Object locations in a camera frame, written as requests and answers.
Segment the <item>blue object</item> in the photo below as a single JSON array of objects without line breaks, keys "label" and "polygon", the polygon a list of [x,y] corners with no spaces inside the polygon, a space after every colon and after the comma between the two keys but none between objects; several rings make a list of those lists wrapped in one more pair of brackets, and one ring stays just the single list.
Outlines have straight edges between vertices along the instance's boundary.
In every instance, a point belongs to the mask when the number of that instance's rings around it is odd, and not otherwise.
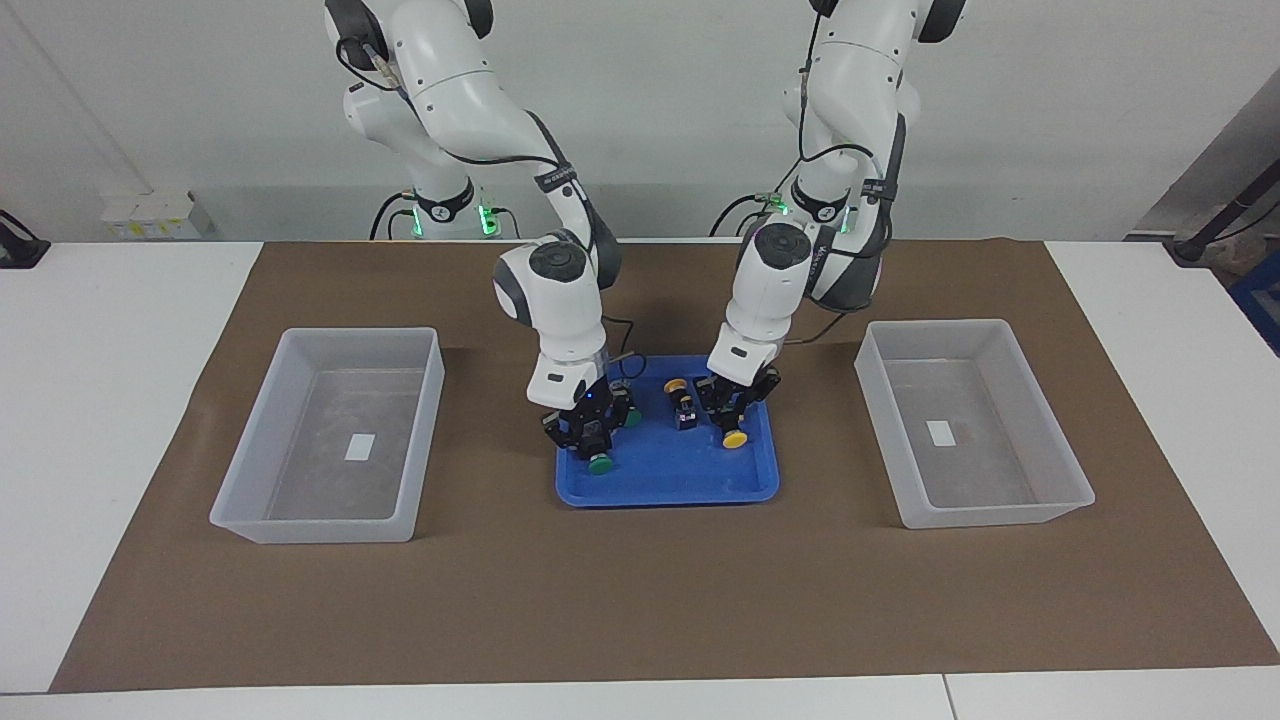
[{"label": "blue object", "polygon": [[[634,373],[640,361],[626,360],[625,365]],[[556,455],[556,492],[561,500],[573,507],[653,507],[744,505],[773,497],[778,492],[778,460],[763,402],[746,410],[741,425],[750,439],[737,450],[721,446],[721,432],[700,405],[698,427],[676,429],[676,413],[663,386],[684,378],[696,398],[694,380],[708,374],[705,355],[649,357],[644,373],[631,380],[644,419],[613,434],[613,469],[593,475],[586,460],[561,450]]]},{"label": "blue object", "polygon": [[1280,252],[1272,252],[1229,292],[1272,352],[1280,355]]}]

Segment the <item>white label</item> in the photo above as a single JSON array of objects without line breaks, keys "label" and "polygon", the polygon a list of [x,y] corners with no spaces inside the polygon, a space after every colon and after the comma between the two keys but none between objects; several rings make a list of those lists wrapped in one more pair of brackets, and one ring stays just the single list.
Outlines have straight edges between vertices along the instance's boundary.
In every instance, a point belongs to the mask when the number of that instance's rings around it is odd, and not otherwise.
[{"label": "white label", "polygon": [[374,451],[374,438],[378,436],[370,436],[365,433],[356,433],[351,436],[351,442],[347,443],[347,460],[353,462],[364,462],[369,460],[369,455]]},{"label": "white label", "polygon": [[955,447],[956,436],[951,432],[951,423],[946,420],[925,420],[929,425],[929,437],[933,438],[933,447]]}]

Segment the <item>green led indicator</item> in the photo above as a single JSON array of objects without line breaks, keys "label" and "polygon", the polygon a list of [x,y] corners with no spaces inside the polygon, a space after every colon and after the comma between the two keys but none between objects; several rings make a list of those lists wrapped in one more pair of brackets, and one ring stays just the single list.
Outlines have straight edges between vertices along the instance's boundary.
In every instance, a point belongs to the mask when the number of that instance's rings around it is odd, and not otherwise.
[{"label": "green led indicator", "polygon": [[480,211],[480,229],[484,232],[485,237],[502,232],[502,228],[498,225],[498,218],[494,217],[493,210],[485,208],[484,205],[476,205],[476,210]]}]

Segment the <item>plastic tray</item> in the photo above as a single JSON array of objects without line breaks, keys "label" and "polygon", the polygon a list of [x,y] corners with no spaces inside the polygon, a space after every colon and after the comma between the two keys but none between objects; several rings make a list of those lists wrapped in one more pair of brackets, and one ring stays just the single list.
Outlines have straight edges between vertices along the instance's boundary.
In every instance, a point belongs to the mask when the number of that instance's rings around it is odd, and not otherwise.
[{"label": "plastic tray", "polygon": [[209,520],[260,543],[407,541],[443,383],[431,328],[285,331]]},{"label": "plastic tray", "polygon": [[1093,502],[1009,323],[870,323],[856,368],[908,528],[1043,523]]},{"label": "plastic tray", "polygon": [[[634,373],[639,364],[626,361],[627,370]],[[685,378],[692,388],[694,379],[707,374],[707,356],[649,357],[644,373],[631,380],[644,419],[613,436],[613,469],[593,475],[586,461],[561,450],[556,456],[561,500],[573,507],[650,507],[742,505],[773,497],[778,492],[778,461],[763,402],[748,409],[742,430],[750,441],[737,450],[721,446],[719,429],[705,413],[699,411],[696,428],[676,429],[663,386],[672,378]]]}]

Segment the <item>brown mat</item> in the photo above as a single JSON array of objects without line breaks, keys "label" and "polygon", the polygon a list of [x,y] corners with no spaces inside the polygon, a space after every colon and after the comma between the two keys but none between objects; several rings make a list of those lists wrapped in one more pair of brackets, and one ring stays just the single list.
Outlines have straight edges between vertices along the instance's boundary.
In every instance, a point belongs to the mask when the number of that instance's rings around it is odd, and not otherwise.
[{"label": "brown mat", "polygon": [[[750,507],[581,511],[524,400],[534,333],[494,246],[269,245],[55,692],[1270,665],[1276,648],[1043,246],[900,242],[874,310],[788,348],[782,489]],[[732,246],[628,246],[608,311],[705,352]],[[1046,525],[906,530],[851,363],[872,319],[1005,318],[1097,505]],[[826,316],[806,306],[795,334]],[[431,325],[448,368],[417,537],[259,546],[209,509],[276,341]]]}]

